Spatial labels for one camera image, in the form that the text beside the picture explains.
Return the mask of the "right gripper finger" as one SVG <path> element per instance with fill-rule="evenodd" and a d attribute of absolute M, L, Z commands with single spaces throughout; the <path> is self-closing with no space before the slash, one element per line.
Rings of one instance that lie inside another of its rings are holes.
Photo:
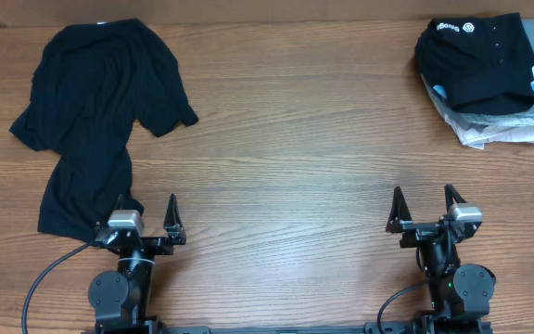
<path fill-rule="evenodd" d="M 393 190 L 393 199 L 391 204 L 391 210 L 388 217 L 389 224 L 411 224 L 413 218 L 408 209 L 406 199 L 399 186 L 396 186 Z"/>
<path fill-rule="evenodd" d="M 452 184 L 444 186 L 444 194 L 447 211 L 450 210 L 453 204 L 466 203 L 466 200 L 459 194 Z"/>

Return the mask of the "black t-shirt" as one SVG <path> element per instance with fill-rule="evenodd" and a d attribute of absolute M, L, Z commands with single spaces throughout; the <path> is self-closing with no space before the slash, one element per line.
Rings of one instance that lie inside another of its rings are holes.
<path fill-rule="evenodd" d="M 197 121 L 176 57 L 141 20 L 62 29 L 44 47 L 29 105 L 9 128 L 28 148 L 59 156 L 38 232 L 90 241 L 118 200 L 141 212 L 127 148 L 134 125 L 161 137 Z"/>

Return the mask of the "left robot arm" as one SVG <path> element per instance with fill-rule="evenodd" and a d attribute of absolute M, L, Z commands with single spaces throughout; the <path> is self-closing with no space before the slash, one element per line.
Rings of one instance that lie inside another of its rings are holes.
<path fill-rule="evenodd" d="M 105 223 L 97 228 L 94 245 L 119 256 L 117 268 L 98 274 L 88 288 L 95 310 L 95 333 L 148 333 L 164 331 L 157 316 L 147 313 L 155 258 L 170 256 L 186 243 L 186 233 L 175 195 L 171 195 L 162 236 L 144 236 L 145 224 L 137 209 L 125 209 L 118 199 Z"/>

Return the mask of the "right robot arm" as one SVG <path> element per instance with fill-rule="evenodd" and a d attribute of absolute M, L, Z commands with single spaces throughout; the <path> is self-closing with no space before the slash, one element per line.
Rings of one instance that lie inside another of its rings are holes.
<path fill-rule="evenodd" d="M 413 221 L 400 187 L 393 189 L 393 200 L 386 231 L 401 235 L 400 247 L 415 249 L 416 263 L 424 280 L 389 297 L 376 315 L 376 330 L 386 331 L 383 313 L 399 297 L 428 288 L 431 308 L 418 311 L 413 319 L 398 326 L 405 333 L 491 333 L 490 300 L 497 283 L 488 267 L 461 263 L 457 245 L 472 238 L 482 225 L 482 211 L 467 202 L 453 185 L 444 186 L 446 212 L 436 222 Z"/>

